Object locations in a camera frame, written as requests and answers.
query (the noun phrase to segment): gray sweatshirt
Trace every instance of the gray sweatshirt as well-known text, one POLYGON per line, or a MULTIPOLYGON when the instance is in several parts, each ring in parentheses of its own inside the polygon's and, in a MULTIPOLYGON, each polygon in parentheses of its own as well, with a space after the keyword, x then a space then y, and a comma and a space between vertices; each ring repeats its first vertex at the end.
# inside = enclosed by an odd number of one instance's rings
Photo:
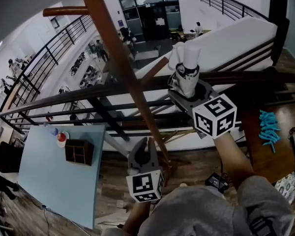
MULTIPOLYGON (((217 191, 205 187, 180 187, 165 196, 141 225, 138 236, 248 236, 247 222, 255 214, 290 234, 294 222, 291 206, 264 177, 246 179, 237 191, 238 206, 231 206, 217 191)), ((102 236, 129 236, 109 228, 102 236)))

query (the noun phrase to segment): chair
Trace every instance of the chair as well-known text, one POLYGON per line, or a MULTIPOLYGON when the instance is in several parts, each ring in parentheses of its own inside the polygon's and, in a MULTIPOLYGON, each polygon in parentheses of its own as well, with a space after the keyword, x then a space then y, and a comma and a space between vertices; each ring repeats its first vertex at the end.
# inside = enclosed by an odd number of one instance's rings
POLYGON ((0 172, 18 173, 20 170, 23 148, 14 147, 6 142, 0 143, 0 172))

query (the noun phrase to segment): gray sleeve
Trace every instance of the gray sleeve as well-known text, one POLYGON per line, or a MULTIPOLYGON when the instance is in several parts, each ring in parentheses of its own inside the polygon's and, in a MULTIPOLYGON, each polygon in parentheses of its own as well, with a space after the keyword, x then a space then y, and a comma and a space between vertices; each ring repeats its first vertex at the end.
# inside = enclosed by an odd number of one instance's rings
POLYGON ((247 178, 239 187, 238 203, 247 209, 250 220, 256 215, 273 221, 281 234, 290 234, 295 219, 294 212, 288 201, 264 177, 247 178))
POLYGON ((131 235, 118 228, 108 228, 103 231, 101 236, 131 236, 131 235))

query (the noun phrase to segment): plastic bottle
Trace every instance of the plastic bottle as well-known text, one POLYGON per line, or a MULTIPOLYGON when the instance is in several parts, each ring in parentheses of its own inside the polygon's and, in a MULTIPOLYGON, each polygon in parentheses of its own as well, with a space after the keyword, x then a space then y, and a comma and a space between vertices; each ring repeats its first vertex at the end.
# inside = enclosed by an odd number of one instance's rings
POLYGON ((51 133, 54 136, 57 136, 59 133, 59 130, 56 127, 54 127, 46 122, 44 123, 44 127, 46 127, 48 129, 49 133, 51 133))

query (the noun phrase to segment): table leg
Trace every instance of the table leg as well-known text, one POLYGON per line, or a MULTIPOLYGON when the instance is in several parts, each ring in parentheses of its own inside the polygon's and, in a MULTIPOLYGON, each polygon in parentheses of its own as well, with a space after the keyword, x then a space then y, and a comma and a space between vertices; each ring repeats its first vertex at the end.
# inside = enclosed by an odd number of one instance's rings
POLYGON ((104 137, 105 142, 107 142, 110 146, 115 148, 120 154, 124 155, 125 157, 128 157, 129 151, 125 150, 124 147, 118 143, 110 134, 105 132, 104 137))

